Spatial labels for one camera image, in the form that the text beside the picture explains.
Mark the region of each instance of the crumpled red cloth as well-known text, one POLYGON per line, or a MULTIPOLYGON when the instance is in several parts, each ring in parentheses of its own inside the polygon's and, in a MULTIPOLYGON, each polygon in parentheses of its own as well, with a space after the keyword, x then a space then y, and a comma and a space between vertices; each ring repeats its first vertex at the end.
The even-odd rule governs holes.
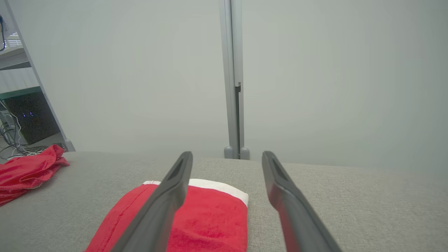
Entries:
MULTIPOLYGON (((104 218, 85 252, 112 250, 157 187, 141 185, 124 195, 104 218)), ((246 205, 222 191, 188 186, 185 202, 174 215, 167 252, 246 250, 246 205)))
POLYGON ((0 165, 0 206, 39 187, 60 167, 70 165, 63 153, 63 148, 53 144, 38 155, 15 157, 0 165))

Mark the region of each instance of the folded red towel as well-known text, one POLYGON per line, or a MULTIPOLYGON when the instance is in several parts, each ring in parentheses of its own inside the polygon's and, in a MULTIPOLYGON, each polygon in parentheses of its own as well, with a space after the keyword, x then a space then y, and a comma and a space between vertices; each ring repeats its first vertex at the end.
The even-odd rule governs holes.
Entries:
MULTIPOLYGON (((134 216, 156 189, 144 184, 124 195, 107 214, 86 252, 110 251, 134 216)), ((228 193, 189 186, 176 212, 168 252, 245 252, 247 206, 228 193)))
POLYGON ((0 165, 0 206, 39 187, 69 163, 64 149, 54 144, 35 156, 16 157, 0 165))

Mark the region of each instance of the gray table surface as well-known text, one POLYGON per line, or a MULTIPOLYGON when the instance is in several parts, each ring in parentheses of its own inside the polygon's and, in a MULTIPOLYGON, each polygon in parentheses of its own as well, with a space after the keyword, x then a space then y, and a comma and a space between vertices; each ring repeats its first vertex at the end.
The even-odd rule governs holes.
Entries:
MULTIPOLYGON (((163 179, 177 158, 100 152, 65 157, 71 166, 0 207, 1 251, 83 251, 126 192, 163 179)), ((448 251, 443 179, 349 167, 284 167, 343 251, 448 251)), ((224 182, 249 194, 247 251, 285 251, 260 162, 195 160, 191 178, 224 182)))

